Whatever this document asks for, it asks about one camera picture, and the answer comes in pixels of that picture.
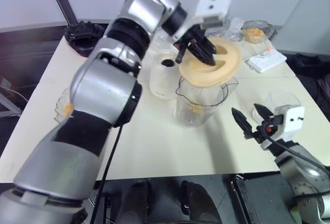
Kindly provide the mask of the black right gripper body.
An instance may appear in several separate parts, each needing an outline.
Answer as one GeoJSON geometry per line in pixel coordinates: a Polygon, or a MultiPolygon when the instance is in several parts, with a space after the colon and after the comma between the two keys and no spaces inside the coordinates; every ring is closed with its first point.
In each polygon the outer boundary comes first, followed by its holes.
{"type": "Polygon", "coordinates": [[[256,127],[253,137],[261,147],[269,147],[272,144],[269,138],[278,132],[278,127],[282,124],[283,115],[269,116],[256,127]]]}

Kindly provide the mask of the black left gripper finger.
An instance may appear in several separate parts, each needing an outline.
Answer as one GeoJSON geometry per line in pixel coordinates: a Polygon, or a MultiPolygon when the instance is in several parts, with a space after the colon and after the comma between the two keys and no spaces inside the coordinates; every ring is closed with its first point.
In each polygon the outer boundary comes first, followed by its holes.
{"type": "Polygon", "coordinates": [[[213,58],[213,55],[208,55],[208,54],[204,53],[203,50],[200,48],[199,43],[196,43],[191,46],[191,52],[203,64],[206,64],[209,66],[215,66],[215,60],[213,58]]]}
{"type": "Polygon", "coordinates": [[[208,40],[207,37],[203,37],[199,42],[200,48],[204,53],[213,55],[217,53],[216,47],[208,40]]]}

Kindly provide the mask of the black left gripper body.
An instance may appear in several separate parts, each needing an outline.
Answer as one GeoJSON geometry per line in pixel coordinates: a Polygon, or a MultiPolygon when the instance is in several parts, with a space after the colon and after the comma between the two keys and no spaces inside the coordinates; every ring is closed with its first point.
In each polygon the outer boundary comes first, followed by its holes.
{"type": "Polygon", "coordinates": [[[175,62],[182,63],[186,50],[191,52],[191,46],[199,43],[203,37],[204,32],[198,26],[193,26],[178,41],[173,43],[174,47],[178,49],[175,62]]]}

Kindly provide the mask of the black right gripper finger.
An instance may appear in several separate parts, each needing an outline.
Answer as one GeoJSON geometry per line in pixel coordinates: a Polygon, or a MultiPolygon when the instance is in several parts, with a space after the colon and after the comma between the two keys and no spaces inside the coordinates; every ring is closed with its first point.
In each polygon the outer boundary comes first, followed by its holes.
{"type": "Polygon", "coordinates": [[[235,108],[232,108],[232,115],[235,122],[242,129],[244,138],[245,139],[253,138],[252,126],[247,121],[247,118],[243,115],[243,113],[235,108]]]}
{"type": "Polygon", "coordinates": [[[254,107],[255,107],[256,113],[258,114],[258,116],[261,120],[265,120],[265,119],[268,119],[268,118],[274,116],[274,114],[264,105],[254,103],[254,107]]]}

